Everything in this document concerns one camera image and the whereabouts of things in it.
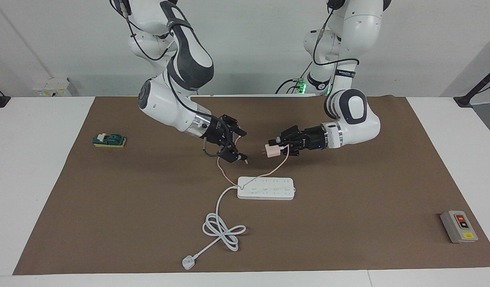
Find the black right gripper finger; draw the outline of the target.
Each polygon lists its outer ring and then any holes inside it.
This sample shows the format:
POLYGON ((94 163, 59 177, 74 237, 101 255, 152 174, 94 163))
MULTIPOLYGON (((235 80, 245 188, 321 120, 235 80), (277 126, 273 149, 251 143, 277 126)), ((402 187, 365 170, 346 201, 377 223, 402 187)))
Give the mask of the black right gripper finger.
POLYGON ((227 147, 221 149, 221 158, 229 163, 236 161, 247 161, 247 155, 242 154, 238 151, 234 143, 229 144, 227 147))
POLYGON ((247 132, 245 132, 243 129, 240 128, 240 126, 238 125, 238 121, 235 118, 232 118, 231 116, 227 116, 227 115, 222 115, 222 120, 227 125, 230 132, 237 134, 238 136, 241 137, 247 135, 247 132))

